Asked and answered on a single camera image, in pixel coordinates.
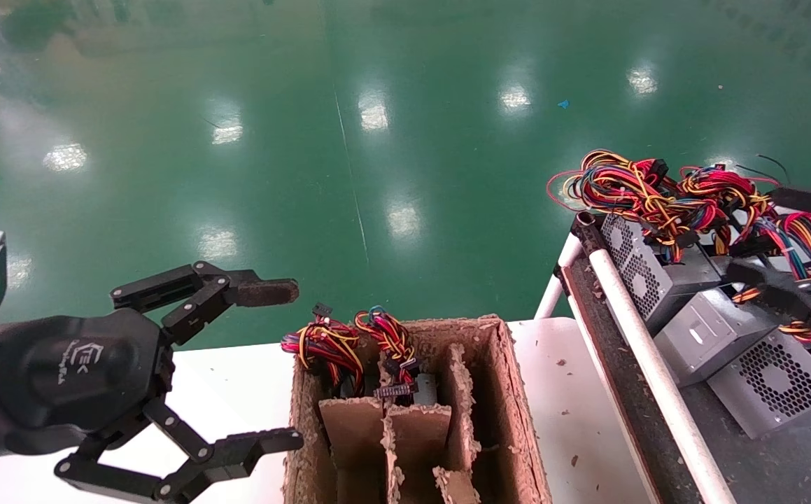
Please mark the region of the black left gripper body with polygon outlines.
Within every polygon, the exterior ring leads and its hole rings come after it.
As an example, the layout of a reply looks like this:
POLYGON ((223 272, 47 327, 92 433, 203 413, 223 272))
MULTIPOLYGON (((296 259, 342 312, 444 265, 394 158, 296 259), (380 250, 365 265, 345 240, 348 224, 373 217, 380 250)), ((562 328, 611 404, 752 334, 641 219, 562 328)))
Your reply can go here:
POLYGON ((162 329, 132 309, 0 323, 0 456, 50 455, 91 434, 119 447, 173 370, 162 329))

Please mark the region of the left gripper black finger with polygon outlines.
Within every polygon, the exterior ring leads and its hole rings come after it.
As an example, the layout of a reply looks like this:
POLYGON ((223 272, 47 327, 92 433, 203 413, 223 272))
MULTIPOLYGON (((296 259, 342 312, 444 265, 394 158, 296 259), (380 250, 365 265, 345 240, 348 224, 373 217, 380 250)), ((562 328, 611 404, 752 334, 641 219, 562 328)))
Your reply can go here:
POLYGON ((78 450, 54 468, 54 475, 79 491, 136 503, 192 503, 209 487, 251 476, 266 455, 302 449, 296 428, 239 433, 207 443, 162 398, 133 407, 107 427, 83 438, 78 450), (104 452, 132 440, 153 425, 187 458, 164 477, 104 465, 104 452))
POLYGON ((162 307, 174 309, 162 318, 170 344, 187 344, 233 306, 270 307, 299 297, 294 279, 261 279, 253 270, 227 271, 206 261, 184 265, 120 285, 111 291, 114 309, 141 314, 162 307))

